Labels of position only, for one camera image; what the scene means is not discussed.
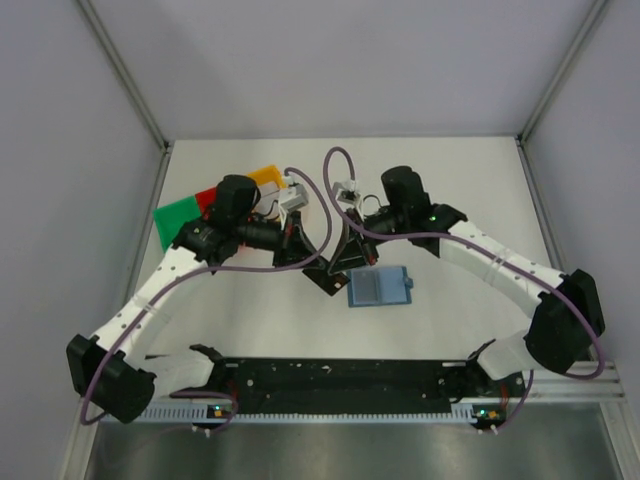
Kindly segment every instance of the gray floor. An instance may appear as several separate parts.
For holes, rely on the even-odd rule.
[[[525,408],[499,436],[448,426],[235,425],[207,440],[189,430],[131,452],[163,426],[107,424],[87,479],[411,480],[621,478],[597,406]]]

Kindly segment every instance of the green panel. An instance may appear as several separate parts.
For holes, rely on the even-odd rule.
[[[167,251],[173,239],[186,222],[195,220],[200,216],[200,208],[195,197],[187,197],[164,207],[157,208],[153,212],[162,250]]]

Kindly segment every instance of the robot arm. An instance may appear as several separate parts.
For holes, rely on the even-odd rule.
[[[591,345],[590,337],[569,308],[535,279],[569,298],[585,316],[596,336],[602,334],[602,311],[595,282],[590,275],[581,270],[567,275],[507,249],[476,227],[465,214],[449,205],[431,203],[419,175],[409,167],[388,170],[382,175],[382,183],[389,205],[363,219],[357,205],[351,203],[355,208],[345,212],[349,219],[374,234],[440,234],[433,238],[411,238],[410,241],[489,283],[531,318],[528,331],[490,342],[472,355],[471,361],[479,365],[488,377],[499,380],[515,372],[539,368],[563,374]],[[342,188],[338,200],[344,202],[345,198],[359,197],[355,192],[345,194]],[[343,227],[341,244],[331,260],[332,271],[341,270],[344,265],[355,268],[375,264],[378,258],[376,246],[386,240],[363,236],[346,222]],[[449,235],[473,243],[489,255],[448,239]],[[504,262],[518,267],[524,274],[505,268]]]
[[[222,265],[240,245],[273,252],[276,267],[292,265],[315,253],[297,211],[308,203],[302,185],[281,191],[279,220],[253,213],[256,198],[253,180],[236,175],[225,177],[217,187],[215,203],[202,217],[183,225],[154,273],[133,298],[89,339],[76,335],[67,346],[76,392],[87,393],[100,362],[123,332],[131,328],[109,358],[91,395],[91,401],[105,412],[128,423],[153,399],[206,384],[217,359],[212,348],[196,345],[180,354],[147,356],[157,335],[175,320],[183,303],[206,281],[205,275],[196,272]],[[328,262],[322,257],[306,265],[303,273],[330,295],[348,283],[345,275],[330,274]],[[194,278],[171,285],[185,276]],[[165,294],[153,301],[163,290]],[[136,322],[141,311],[146,314]]]

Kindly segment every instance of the wall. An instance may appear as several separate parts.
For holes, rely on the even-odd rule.
[[[73,2],[0,4],[0,478],[53,478],[65,347],[114,311],[159,153]]]
[[[640,419],[640,2],[613,2],[530,151],[569,264],[598,281],[614,358]]]
[[[591,0],[94,0],[169,138],[516,134]]]

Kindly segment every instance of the white table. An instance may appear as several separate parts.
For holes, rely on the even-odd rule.
[[[159,206],[211,187],[228,173],[275,164],[309,174],[324,190],[322,160],[341,145],[351,154],[363,193],[384,202],[380,175],[409,165],[422,176],[431,199],[465,212],[508,247],[548,264],[542,234],[512,138],[366,138],[178,141]],[[336,155],[332,181],[346,179]],[[305,231],[318,246],[325,220],[313,198],[303,214]],[[325,253],[330,258],[340,226]],[[415,288],[413,304],[348,308],[346,288],[329,297],[300,271],[277,274],[219,273],[158,337],[152,353],[189,345],[215,346],[226,356],[458,359],[486,340],[528,326],[506,297],[460,268],[439,261],[406,241],[379,248],[379,265],[406,265]],[[162,258],[152,230],[139,285]],[[271,264],[271,254],[245,248],[229,262]]]

